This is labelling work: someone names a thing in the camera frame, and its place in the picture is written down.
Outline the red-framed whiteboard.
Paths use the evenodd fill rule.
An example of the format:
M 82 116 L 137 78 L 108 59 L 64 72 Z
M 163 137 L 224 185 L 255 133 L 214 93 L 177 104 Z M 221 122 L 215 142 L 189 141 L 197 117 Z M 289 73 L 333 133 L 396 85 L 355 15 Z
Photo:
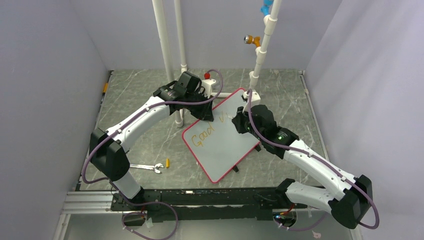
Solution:
M 216 184 L 244 159 L 260 141 L 240 134 L 232 123 L 238 107 L 244 107 L 238 88 L 212 108 L 214 121 L 197 120 L 182 132 L 182 139 L 208 179 Z

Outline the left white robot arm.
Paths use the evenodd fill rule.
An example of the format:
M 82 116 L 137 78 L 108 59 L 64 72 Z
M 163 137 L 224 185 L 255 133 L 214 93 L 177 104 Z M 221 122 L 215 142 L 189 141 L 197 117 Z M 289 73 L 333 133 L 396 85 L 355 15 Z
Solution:
M 173 113 L 188 110 L 198 120 L 212 122 L 212 91 L 218 83 L 205 73 L 201 80 L 184 71 L 174 80 L 156 89 L 148 101 L 120 123 L 106 129 L 96 128 L 90 135 L 89 155 L 84 163 L 93 164 L 124 195 L 124 204 L 139 209 L 145 190 L 130 173 L 127 152 L 147 130 Z

